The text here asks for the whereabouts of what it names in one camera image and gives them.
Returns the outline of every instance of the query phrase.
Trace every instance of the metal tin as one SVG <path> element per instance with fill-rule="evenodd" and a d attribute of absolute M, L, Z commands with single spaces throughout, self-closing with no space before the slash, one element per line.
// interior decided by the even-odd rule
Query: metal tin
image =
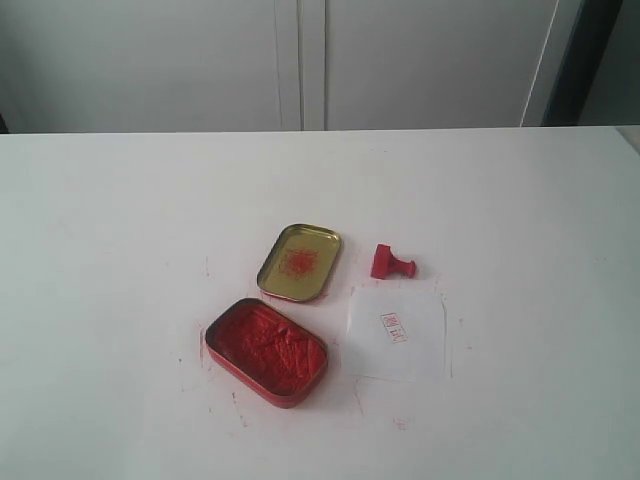
<path fill-rule="evenodd" d="M 258 272 L 258 287 L 293 302 L 313 300 L 322 293 L 341 245 L 340 235 L 332 230 L 289 225 Z"/>
<path fill-rule="evenodd" d="M 329 363 L 322 340 L 257 298 L 236 302 L 204 340 L 216 362 L 280 408 L 304 400 Z"/>

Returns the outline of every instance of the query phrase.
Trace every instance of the wall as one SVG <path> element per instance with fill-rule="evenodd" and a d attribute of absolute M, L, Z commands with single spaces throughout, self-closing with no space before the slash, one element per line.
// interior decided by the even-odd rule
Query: wall
<path fill-rule="evenodd" d="M 2 2 L 0 112 L 12 132 L 284 129 L 274 15 L 264 0 Z"/>
<path fill-rule="evenodd" d="M 579 2 L 561 1 L 571 12 L 554 28 L 567 32 Z M 556 0 L 327 2 L 331 130 L 520 125 L 558 5 Z M 560 57 L 549 68 L 557 69 Z"/>
<path fill-rule="evenodd" d="M 626 0 L 609 38 L 581 125 L 640 124 L 640 2 Z"/>

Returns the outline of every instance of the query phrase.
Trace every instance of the open tin lid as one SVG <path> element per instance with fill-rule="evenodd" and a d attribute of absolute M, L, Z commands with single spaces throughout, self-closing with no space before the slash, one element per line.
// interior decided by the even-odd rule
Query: open tin lid
<path fill-rule="evenodd" d="M 293 302 L 313 300 L 322 293 L 341 246 L 342 239 L 333 230 L 289 225 L 258 272 L 258 287 Z"/>

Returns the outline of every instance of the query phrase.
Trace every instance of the white paper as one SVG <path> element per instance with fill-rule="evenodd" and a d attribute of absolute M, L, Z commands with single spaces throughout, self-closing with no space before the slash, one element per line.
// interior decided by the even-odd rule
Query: white paper
<path fill-rule="evenodd" d="M 353 375 L 388 380 L 440 379 L 445 366 L 440 296 L 418 289 L 354 290 L 342 363 Z"/>

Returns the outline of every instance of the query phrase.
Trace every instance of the table surface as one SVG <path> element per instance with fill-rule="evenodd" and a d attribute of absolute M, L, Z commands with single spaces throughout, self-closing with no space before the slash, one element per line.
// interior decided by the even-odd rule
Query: table surface
<path fill-rule="evenodd" d="M 0 138 L 0 477 L 640 478 L 640 158 L 611 128 Z M 201 350 L 280 230 L 344 237 L 291 410 Z M 369 278 L 377 243 L 416 280 Z M 446 378 L 341 371 L 352 287 L 447 311 Z"/>

